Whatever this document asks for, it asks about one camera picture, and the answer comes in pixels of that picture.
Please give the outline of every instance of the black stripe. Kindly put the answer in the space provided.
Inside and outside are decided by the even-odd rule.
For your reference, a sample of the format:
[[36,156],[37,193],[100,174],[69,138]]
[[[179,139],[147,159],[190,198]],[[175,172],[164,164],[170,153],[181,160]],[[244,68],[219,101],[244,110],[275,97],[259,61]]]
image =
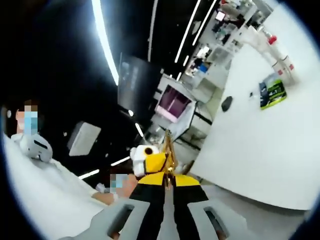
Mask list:
[[130,199],[150,203],[136,239],[157,240],[161,223],[164,220],[165,178],[162,178],[162,185],[138,183]]
[[198,116],[200,119],[202,119],[203,121],[205,121],[207,124],[212,125],[212,121],[206,117],[204,117],[203,115],[201,115],[198,112],[194,112],[194,115]]
[[173,184],[174,222],[181,240],[200,240],[195,220],[189,210],[189,203],[207,201],[208,197],[200,185],[176,186]]
[[182,142],[184,142],[185,144],[189,145],[190,147],[192,147],[192,148],[194,148],[194,149],[198,150],[198,151],[200,151],[200,150],[201,150],[201,148],[200,148],[200,147],[198,147],[198,146],[196,146],[196,145],[192,144],[191,142],[188,142],[187,140],[183,139],[182,137],[179,137],[178,139],[179,139],[179,140],[181,140]]

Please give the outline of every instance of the person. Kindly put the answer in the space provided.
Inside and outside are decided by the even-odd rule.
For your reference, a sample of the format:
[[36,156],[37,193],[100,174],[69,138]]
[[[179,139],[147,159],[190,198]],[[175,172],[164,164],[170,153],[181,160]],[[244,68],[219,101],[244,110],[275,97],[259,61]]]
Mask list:
[[197,57],[193,62],[195,67],[198,69],[204,61],[201,57]]
[[245,18],[241,12],[225,0],[220,2],[219,11],[225,13],[229,18],[229,20],[224,20],[223,23],[234,24],[239,29],[245,22]]
[[[36,134],[39,131],[38,105],[36,102],[32,100],[25,101],[24,106],[16,111],[15,119],[17,121],[16,134],[11,136],[15,143],[18,143],[24,134]],[[101,193],[53,158],[49,162],[41,162],[36,159],[30,159],[30,161],[41,169],[45,173],[45,177],[60,189],[76,196],[89,196],[105,205],[111,205],[118,198],[128,198],[138,184],[135,176],[129,174],[123,180],[122,188],[117,188],[116,193]]]

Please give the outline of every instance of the monitor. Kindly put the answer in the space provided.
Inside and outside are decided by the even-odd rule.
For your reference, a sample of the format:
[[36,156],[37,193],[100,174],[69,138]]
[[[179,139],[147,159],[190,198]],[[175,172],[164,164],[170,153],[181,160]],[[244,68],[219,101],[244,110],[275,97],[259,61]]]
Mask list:
[[176,123],[191,100],[171,85],[167,85],[155,111]]
[[153,112],[150,105],[163,70],[160,66],[132,55],[121,54],[119,66],[118,104],[133,112],[135,119],[144,119]]
[[185,134],[185,132],[191,127],[191,123],[194,118],[196,108],[197,102],[190,102],[185,108],[182,115],[179,117],[178,121],[169,125],[168,129],[171,131],[172,141],[177,140],[180,136]]
[[225,18],[226,14],[222,11],[218,11],[217,15],[215,16],[215,19],[218,21],[222,21]]

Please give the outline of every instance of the hand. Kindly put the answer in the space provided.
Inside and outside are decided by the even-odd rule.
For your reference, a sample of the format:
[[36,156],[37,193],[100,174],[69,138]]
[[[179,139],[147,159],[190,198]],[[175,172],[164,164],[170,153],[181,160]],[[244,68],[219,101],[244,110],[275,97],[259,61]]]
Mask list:
[[114,240],[118,240],[120,237],[120,234],[118,232],[114,233],[111,235],[111,238],[114,239]]
[[129,198],[138,184],[136,176],[129,174],[128,177],[122,181],[122,187],[116,189],[116,193],[121,198]]
[[215,231],[216,232],[216,235],[217,235],[217,237],[218,237],[218,239],[219,240],[225,240],[226,239],[226,235],[225,235],[225,233],[224,232],[222,232],[222,231]]

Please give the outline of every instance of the yellow robot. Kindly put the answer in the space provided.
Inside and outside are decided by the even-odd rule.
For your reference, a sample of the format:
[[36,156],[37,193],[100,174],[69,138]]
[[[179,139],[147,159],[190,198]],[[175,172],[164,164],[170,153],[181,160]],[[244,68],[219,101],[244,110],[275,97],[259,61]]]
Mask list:
[[165,190],[173,188],[174,221],[180,239],[200,239],[189,203],[207,201],[200,183],[191,176],[176,174],[177,160],[167,130],[163,149],[140,145],[132,156],[136,176],[143,176],[130,199],[148,202],[137,239],[157,239],[164,218]]

